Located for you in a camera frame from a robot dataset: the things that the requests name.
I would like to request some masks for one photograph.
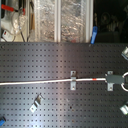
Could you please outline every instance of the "metal clamp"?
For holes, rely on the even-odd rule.
[[[71,85],[70,90],[75,91],[76,90],[76,71],[71,71]]]
[[[107,74],[108,75],[113,75],[113,71],[108,71]],[[114,85],[114,83],[108,83],[107,90],[108,91],[113,91],[113,85]]]
[[[123,84],[125,82],[125,79],[121,75],[113,75],[113,71],[108,71],[106,74],[106,82],[108,83],[107,90],[113,91],[113,85],[114,84]]]
[[[41,105],[42,100],[43,100],[42,96],[41,95],[38,95],[38,97],[34,101],[34,104],[30,108],[30,111],[32,113],[34,113],[36,111],[36,109]]]

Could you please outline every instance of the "black perforated table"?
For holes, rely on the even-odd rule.
[[[128,62],[121,56],[126,44],[1,43],[0,82],[105,77],[107,71],[123,75]],[[29,108],[41,94],[43,104]],[[128,92],[120,85],[107,91],[105,82],[70,82],[0,86],[3,128],[127,128],[128,116],[120,107]]]

